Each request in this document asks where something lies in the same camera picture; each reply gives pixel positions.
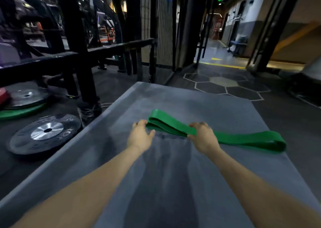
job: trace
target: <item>person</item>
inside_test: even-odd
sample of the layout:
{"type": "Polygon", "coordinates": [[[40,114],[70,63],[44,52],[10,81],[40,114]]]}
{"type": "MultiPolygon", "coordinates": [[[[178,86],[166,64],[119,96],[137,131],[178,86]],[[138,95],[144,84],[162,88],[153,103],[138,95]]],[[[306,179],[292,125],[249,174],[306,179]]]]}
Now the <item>person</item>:
{"type": "MultiPolygon", "coordinates": [[[[13,227],[92,227],[132,164],[149,149],[155,130],[147,134],[146,123],[133,124],[123,152],[29,210],[13,227]]],[[[206,123],[190,126],[197,129],[197,135],[188,138],[217,165],[255,227],[321,227],[317,212],[270,186],[225,153],[206,123]]]]}

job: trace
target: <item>gray mat surface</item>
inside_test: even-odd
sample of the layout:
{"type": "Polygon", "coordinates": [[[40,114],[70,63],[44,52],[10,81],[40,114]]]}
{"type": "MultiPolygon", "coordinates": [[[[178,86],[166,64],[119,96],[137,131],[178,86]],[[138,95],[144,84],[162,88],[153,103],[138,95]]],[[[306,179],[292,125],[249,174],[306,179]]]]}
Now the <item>gray mat surface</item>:
{"type": "MultiPolygon", "coordinates": [[[[0,201],[8,227],[26,210],[98,168],[126,147],[133,122],[161,109],[189,123],[206,121],[214,130],[268,130],[252,103],[148,83],[136,83],[90,126],[0,201]]],[[[222,148],[271,185],[321,212],[286,153],[222,148]]],[[[218,169],[183,137],[157,133],[131,167],[95,227],[253,227],[218,169]]]]}

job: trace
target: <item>person's left arm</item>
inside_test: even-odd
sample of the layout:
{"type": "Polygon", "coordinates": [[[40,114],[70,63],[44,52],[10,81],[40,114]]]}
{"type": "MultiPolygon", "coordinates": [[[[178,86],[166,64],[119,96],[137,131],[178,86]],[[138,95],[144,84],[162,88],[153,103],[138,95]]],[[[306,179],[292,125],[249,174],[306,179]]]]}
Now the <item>person's left arm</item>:
{"type": "Polygon", "coordinates": [[[92,227],[132,164],[146,151],[155,135],[146,120],[133,124],[127,149],[29,210],[14,228],[92,227]]]}

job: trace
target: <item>plate center hole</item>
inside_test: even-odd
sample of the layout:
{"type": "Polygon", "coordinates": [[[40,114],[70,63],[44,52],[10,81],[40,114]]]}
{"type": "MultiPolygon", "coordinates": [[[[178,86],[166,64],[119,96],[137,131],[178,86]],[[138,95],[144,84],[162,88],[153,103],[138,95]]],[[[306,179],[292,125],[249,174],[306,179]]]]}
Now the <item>plate center hole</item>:
{"type": "Polygon", "coordinates": [[[45,133],[49,133],[52,130],[52,128],[47,128],[44,130],[45,133]]]}

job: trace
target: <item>folded green band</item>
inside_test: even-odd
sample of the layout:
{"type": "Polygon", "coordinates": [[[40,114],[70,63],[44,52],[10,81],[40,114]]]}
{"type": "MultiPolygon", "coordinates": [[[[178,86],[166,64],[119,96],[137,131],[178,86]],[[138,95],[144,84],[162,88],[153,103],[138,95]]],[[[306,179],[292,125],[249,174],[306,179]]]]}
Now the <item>folded green band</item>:
{"type": "MultiPolygon", "coordinates": [[[[186,137],[189,134],[197,134],[195,128],[191,128],[190,126],[183,124],[161,110],[152,111],[148,118],[146,127],[148,129],[155,129],[156,131],[162,131],[183,137],[186,137]]],[[[251,134],[227,134],[216,131],[213,132],[220,144],[252,146],[277,152],[284,151],[286,147],[284,139],[279,133],[274,131],[264,131],[251,134]]]]}

